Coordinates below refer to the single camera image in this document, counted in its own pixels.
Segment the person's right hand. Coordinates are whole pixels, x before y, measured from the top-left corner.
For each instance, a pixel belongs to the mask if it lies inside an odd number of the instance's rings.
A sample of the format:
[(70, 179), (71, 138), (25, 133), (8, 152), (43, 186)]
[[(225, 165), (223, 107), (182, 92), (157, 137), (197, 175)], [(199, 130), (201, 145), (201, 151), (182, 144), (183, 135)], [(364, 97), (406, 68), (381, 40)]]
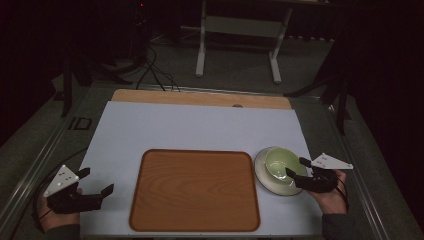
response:
[(346, 174), (340, 170), (335, 170), (335, 173), (338, 177), (338, 185), (331, 192), (308, 191), (308, 194), (318, 203), (323, 214), (346, 214), (348, 212)]

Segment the person's left hand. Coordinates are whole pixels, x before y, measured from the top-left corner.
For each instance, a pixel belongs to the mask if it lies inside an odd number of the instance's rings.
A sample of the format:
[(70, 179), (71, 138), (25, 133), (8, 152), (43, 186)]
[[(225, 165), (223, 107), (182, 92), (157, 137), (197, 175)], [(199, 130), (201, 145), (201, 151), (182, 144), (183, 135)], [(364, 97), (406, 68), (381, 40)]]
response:
[(43, 194), (40, 195), (39, 200), (38, 220), (44, 232), (61, 226), (80, 224), (79, 213), (57, 214), (48, 207), (47, 198)]

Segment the white table mat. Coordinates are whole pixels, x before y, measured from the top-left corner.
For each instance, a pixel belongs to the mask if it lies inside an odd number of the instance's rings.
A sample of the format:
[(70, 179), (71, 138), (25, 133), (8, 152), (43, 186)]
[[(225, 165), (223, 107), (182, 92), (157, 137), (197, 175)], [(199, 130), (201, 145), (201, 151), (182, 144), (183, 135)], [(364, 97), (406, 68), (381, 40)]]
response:
[(242, 151), (254, 158), (282, 146), (309, 157), (294, 110), (107, 103), (81, 167), (91, 167), (86, 192), (114, 183), (100, 211), (83, 213), (83, 237), (296, 237), (321, 233), (321, 211), (305, 192), (277, 196), (256, 181), (260, 225), (249, 232), (136, 232), (130, 210), (142, 155), (149, 149)]

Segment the pale green bowl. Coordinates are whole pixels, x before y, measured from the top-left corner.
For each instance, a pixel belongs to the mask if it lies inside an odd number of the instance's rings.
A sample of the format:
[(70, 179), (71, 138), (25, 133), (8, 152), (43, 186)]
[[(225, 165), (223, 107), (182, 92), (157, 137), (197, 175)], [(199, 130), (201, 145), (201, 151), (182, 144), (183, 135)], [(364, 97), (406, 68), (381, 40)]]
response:
[(282, 147), (272, 147), (265, 154), (265, 168), (267, 172), (277, 181), (290, 184), (293, 179), (288, 175), (286, 169), (296, 175), (306, 176), (307, 170), (299, 161), (299, 157), (292, 151)]

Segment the brown wooden tray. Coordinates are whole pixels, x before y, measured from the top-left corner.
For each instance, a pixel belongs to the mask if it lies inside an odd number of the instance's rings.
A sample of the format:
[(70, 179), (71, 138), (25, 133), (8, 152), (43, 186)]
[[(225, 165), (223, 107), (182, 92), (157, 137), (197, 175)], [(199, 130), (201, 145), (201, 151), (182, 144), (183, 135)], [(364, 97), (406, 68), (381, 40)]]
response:
[(252, 158), (237, 151), (146, 151), (129, 225), (137, 232), (256, 231)]

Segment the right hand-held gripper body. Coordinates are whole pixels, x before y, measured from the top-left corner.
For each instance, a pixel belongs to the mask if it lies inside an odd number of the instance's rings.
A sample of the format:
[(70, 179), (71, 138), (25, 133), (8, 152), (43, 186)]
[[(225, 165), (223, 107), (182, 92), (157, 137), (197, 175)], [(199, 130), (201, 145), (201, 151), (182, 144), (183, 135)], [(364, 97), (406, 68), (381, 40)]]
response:
[(322, 153), (311, 160), (312, 176), (297, 175), (295, 185), (303, 190), (316, 193), (331, 192), (338, 185), (338, 177), (335, 170), (351, 170), (354, 166), (335, 157)]

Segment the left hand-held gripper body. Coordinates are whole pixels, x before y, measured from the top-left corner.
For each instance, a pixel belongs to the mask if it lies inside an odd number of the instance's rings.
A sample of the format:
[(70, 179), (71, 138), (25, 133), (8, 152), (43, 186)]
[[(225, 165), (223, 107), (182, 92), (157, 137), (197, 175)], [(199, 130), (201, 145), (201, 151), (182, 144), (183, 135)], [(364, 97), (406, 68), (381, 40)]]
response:
[(71, 214), (99, 210), (103, 199), (101, 193), (84, 195), (78, 192), (77, 175), (66, 165), (59, 167), (50, 184), (44, 190), (48, 207), (57, 214)]

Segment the grey metal stand frame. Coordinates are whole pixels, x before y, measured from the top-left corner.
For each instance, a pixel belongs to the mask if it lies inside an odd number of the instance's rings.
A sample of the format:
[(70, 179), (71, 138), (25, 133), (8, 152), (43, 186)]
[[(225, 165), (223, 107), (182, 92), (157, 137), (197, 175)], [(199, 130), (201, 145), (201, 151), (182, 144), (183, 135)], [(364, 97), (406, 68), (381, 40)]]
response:
[(268, 53), (270, 68), (275, 84), (281, 84), (281, 74), (278, 65), (278, 54), (291, 19), (293, 9), (288, 8), (280, 22), (222, 17), (207, 14), (207, 0), (202, 0), (200, 22), (200, 45), (197, 56), (195, 75), (202, 77), (204, 74), (206, 56), (206, 33), (224, 33), (255, 37), (267, 37), (276, 40), (273, 50)]

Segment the aluminium rail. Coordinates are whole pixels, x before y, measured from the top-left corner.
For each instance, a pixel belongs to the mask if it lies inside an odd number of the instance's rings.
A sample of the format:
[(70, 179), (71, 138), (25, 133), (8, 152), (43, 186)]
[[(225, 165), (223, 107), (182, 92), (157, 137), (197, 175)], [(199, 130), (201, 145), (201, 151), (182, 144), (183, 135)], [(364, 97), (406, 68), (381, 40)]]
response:
[(348, 170), (348, 186), (351, 203), (350, 213), (358, 219), (358, 225), (364, 237), (371, 240), (390, 240), (390, 234), (384, 220), (384, 206), (380, 205), (384, 196), (385, 173), (387, 167), (368, 127), (362, 120), (356, 106), (348, 103), (347, 111), (342, 115), (344, 133), (336, 126), (337, 105), (324, 105), (330, 137), (326, 150), (330, 155), (341, 157), (354, 165)]
[(0, 148), (0, 240), (9, 240), (19, 228), (34, 192), (58, 165), (76, 164), (87, 145), (66, 141), (69, 126), (90, 90), (76, 91), (67, 115), (62, 103), (50, 100)]

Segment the white saucer plate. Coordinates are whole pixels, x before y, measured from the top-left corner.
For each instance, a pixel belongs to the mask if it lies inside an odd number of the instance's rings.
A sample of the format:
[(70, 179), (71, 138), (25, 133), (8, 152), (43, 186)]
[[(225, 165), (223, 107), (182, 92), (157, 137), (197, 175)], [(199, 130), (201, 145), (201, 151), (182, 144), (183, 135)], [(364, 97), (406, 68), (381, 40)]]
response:
[(298, 188), (294, 180), (290, 184), (284, 184), (273, 178), (265, 168), (265, 154), (272, 147), (261, 150), (254, 161), (255, 173), (259, 182), (269, 191), (282, 196), (292, 196), (300, 193), (301, 188)]

